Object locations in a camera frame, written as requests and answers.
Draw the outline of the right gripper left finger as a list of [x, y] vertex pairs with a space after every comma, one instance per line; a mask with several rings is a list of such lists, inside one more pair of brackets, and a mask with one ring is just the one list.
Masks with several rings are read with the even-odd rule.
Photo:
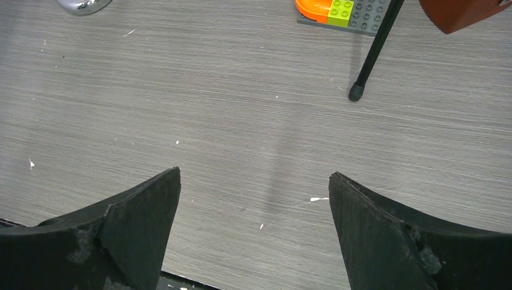
[[178, 167], [33, 227], [1, 228], [2, 289], [156, 289]]

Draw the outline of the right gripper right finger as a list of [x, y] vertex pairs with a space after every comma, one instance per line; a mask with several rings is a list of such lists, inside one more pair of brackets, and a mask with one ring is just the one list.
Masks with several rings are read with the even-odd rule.
[[511, 288], [511, 234], [431, 216], [339, 172], [328, 191], [352, 289]]

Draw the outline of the chrome wine glass rack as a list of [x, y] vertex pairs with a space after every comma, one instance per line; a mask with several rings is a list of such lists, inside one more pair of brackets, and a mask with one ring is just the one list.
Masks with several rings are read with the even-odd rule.
[[56, 2], [71, 15], [85, 16], [93, 14], [105, 6], [109, 5], [112, 0], [57, 0]]

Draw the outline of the black music stand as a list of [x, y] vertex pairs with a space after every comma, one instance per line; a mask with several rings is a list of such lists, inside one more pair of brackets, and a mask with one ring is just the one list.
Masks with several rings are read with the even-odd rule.
[[359, 75], [348, 93], [348, 98], [352, 102], [358, 102], [362, 98], [366, 82], [371, 74], [372, 69], [374, 68], [374, 65], [402, 8], [403, 3], [404, 0], [391, 0], [389, 3], [386, 14], [382, 20], [382, 24], [376, 33], [371, 48], [369, 49], [369, 52], [361, 67]]

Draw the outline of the grey lego baseplate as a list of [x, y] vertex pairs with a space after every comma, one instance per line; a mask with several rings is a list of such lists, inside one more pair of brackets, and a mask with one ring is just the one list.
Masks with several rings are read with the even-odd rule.
[[389, 6], [387, 0], [352, 0], [354, 6], [348, 27], [337, 27], [310, 20], [299, 12], [297, 22], [317, 27], [331, 28], [351, 33], [375, 36]]

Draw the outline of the green lego brick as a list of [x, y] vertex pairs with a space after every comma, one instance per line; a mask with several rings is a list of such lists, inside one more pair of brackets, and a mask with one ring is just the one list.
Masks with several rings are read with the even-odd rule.
[[327, 24], [337, 27], [348, 27], [353, 1], [333, 0], [327, 16]]

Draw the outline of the brown wooden metronome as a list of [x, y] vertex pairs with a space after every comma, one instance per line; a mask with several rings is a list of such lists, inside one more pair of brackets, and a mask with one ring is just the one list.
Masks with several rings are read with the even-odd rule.
[[444, 34], [483, 21], [511, 7], [510, 0], [419, 0], [426, 16]]

